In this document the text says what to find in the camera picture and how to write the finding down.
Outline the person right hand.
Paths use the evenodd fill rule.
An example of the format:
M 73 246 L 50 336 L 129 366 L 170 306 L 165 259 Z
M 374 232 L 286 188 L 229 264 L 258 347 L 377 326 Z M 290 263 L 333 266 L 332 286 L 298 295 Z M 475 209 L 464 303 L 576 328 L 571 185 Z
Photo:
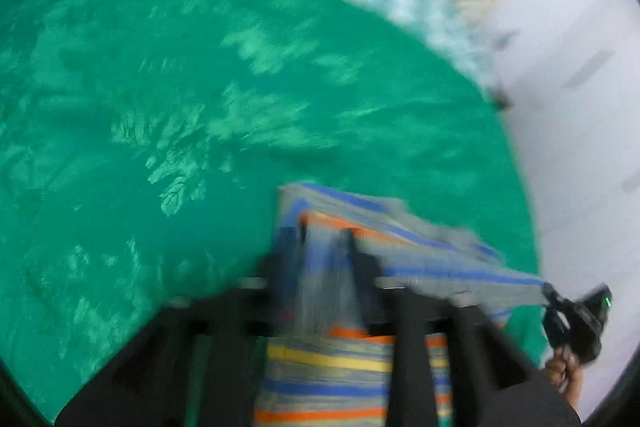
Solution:
M 577 410 L 584 387 L 584 374 L 578 358 L 570 348 L 554 349 L 552 357 L 544 363 L 542 373 L 561 392 L 566 402 Z

